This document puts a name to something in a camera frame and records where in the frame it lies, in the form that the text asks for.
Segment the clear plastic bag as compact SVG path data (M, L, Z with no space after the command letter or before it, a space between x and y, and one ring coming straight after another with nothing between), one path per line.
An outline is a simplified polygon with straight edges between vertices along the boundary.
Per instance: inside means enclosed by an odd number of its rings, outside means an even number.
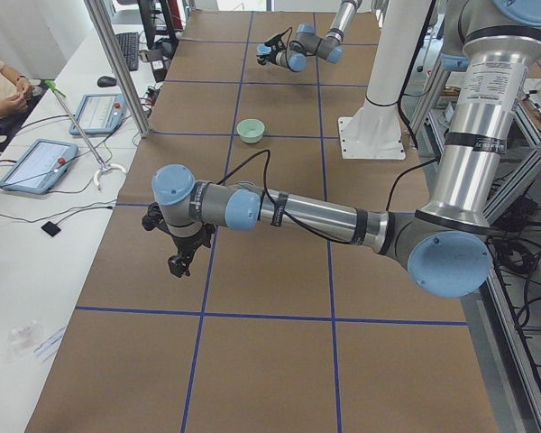
M12 362L27 353L41 342L42 325L40 320L33 319L10 329L7 335L4 359Z

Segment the small black square pad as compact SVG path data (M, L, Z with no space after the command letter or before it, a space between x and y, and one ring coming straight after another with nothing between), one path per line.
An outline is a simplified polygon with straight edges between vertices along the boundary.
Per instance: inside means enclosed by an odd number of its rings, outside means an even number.
M61 228L51 221L47 221L46 223L44 223L41 226L41 230L50 237L54 237L61 232Z

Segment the seated person in beige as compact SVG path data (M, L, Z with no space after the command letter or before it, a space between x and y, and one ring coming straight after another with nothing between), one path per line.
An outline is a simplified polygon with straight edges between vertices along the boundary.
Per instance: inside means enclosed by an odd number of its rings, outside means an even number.
M33 85L18 70L0 60L0 135L12 135L35 107Z

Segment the light green bowl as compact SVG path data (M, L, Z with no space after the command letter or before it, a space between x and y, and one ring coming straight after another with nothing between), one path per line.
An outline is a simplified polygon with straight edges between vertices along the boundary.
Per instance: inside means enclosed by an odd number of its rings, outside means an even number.
M244 143L258 143L264 135L265 124L256 118L243 119L236 126L236 132Z

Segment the black computer mouse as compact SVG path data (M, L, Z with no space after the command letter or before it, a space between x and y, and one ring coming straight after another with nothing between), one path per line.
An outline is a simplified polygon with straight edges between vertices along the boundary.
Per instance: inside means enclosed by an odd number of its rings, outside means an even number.
M96 84L100 88L110 88L117 85L117 80L111 76L102 76L97 79Z

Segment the black monitor stand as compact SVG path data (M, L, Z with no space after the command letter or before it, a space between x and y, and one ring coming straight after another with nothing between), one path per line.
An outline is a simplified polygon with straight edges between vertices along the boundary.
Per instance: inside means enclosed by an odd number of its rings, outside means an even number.
M179 40L176 36L169 2L167 0L138 0L137 4L147 49L159 50L164 57L171 59L178 48ZM156 39L160 24L166 27L166 36Z

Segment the blue teach pendant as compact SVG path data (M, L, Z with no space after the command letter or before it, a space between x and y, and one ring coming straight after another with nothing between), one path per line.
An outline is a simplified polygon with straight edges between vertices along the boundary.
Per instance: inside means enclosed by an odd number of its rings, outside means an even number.
M37 140L0 180L0 189L44 194L77 156L78 147L74 143Z
M87 94L82 97L75 118L87 135L110 134L124 120L126 108L123 94Z

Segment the black keyboard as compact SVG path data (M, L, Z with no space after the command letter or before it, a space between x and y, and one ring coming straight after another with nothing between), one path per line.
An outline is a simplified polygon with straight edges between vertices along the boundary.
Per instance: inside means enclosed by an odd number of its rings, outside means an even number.
M135 71L139 67L139 33L121 32L115 35L118 46L123 54L127 68Z

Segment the near blue teach pendant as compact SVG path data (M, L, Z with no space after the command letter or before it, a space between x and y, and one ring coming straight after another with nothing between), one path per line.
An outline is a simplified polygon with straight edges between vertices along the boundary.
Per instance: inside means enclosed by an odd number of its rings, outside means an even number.
M44 194L77 156L78 147L74 143L37 140L0 180L0 189Z

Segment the light blue cup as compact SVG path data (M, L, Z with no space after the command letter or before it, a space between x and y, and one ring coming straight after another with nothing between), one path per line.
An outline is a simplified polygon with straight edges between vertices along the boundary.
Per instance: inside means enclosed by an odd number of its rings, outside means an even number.
M271 53L271 47L261 43L257 46L257 54L259 56L268 56Z

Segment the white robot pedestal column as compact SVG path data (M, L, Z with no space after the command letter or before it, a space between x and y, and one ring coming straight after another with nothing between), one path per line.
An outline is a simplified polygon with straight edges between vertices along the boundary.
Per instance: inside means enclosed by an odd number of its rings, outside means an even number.
M345 159L405 159L399 99L434 8L431 0L389 2L364 103L354 116L338 119Z

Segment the far blue teach pendant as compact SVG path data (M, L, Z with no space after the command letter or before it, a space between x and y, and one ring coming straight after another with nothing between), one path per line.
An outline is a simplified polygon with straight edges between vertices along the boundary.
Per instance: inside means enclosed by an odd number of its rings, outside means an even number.
M75 118L87 135L110 134L124 120L126 108L123 94L87 94L82 97Z

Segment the aluminium frame post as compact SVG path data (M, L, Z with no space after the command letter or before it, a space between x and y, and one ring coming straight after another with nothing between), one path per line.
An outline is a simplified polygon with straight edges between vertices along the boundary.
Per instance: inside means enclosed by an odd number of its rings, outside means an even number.
M85 0L90 20L96 29L106 58L115 74L118 85L122 90L133 120L141 138L148 136L150 125L145 114L141 100L127 68L124 55L121 52L109 15L101 0Z

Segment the metal rod with white hook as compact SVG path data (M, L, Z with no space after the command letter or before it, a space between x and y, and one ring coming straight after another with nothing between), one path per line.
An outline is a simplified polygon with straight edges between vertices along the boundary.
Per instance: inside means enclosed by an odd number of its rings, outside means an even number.
M127 169L122 166L121 164L118 164L118 163L107 163L105 162L105 160L100 156L100 154L98 153L97 149L95 148L94 144L91 143L90 139L88 138L88 136L86 135L85 131L83 130L83 128L79 125L79 122L78 120L76 119L76 117L72 114L72 112L69 110L69 108L67 107L67 104L65 102L65 98L66 96L57 89L55 83L52 81L52 80L46 80L45 81L45 84L46 86L51 90L51 92L53 93L53 95L56 97L56 99L58 100L58 102L60 103L60 106L62 107L62 109L64 110L64 112L67 114L67 116L69 117L71 123L75 126L75 128L77 129L78 131L78 134L80 135L80 137L83 139L83 141L86 143L88 149L93 153L93 155L95 156L96 158L96 161L98 162L99 164L99 168L97 169L97 171L95 172L94 176L93 176L93 183L94 185L96 186L96 188L98 190L101 189L101 180L100 178L102 177L103 174L106 174L108 173L109 171L112 171L112 170L119 170L120 172L122 172L123 174L126 174L127 173Z

